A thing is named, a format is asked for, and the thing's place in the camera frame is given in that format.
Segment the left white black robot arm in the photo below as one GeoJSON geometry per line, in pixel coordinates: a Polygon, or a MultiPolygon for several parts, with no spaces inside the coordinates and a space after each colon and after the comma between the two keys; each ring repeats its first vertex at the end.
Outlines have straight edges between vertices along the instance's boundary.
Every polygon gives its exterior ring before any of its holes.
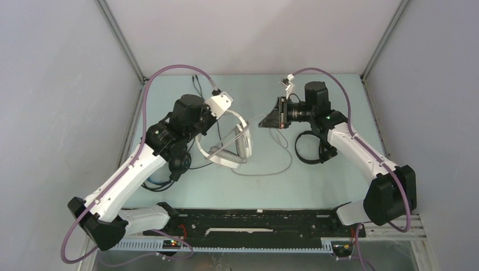
{"type": "Polygon", "coordinates": [[[123,210],[124,203],[152,175],[169,165],[170,182],[189,169],[188,143],[208,130],[227,112],[233,100],[220,93],[203,100],[185,94],[175,101],[172,111],[156,124],[145,128],[130,158],[99,188],[86,198],[74,197],[67,206],[79,226],[107,251],[125,236],[147,230],[172,235],[178,229],[176,212],[167,203],[149,208],[123,210]]]}

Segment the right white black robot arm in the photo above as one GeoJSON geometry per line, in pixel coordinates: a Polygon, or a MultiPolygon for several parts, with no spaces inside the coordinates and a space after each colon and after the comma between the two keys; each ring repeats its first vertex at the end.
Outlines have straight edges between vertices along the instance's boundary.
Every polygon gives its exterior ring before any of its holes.
{"type": "Polygon", "coordinates": [[[311,129],[305,133],[320,140],[319,158],[309,164],[322,164],[341,152],[360,170],[369,184],[367,194],[363,200],[334,209],[328,221],[330,232],[343,236],[353,224],[372,222],[382,226],[401,216],[407,219],[401,231],[408,231],[411,213],[417,207],[415,171],[385,158],[354,131],[348,118],[331,108],[324,82],[306,83],[304,96],[305,100],[299,102],[278,97],[273,110],[258,126],[286,129],[293,122],[307,122],[311,129]]]}

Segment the white headphones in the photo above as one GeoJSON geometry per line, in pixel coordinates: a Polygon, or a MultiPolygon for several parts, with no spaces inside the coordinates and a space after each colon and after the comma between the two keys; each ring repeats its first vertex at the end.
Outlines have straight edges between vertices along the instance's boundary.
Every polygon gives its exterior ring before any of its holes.
{"type": "Polygon", "coordinates": [[[195,137],[196,146],[204,158],[214,164],[237,169],[240,165],[246,164],[252,155],[251,134],[249,122],[235,111],[227,110],[224,115],[232,115],[238,119],[238,123],[228,133],[232,135],[227,142],[222,139],[209,150],[205,150],[201,146],[202,135],[195,137]]]}

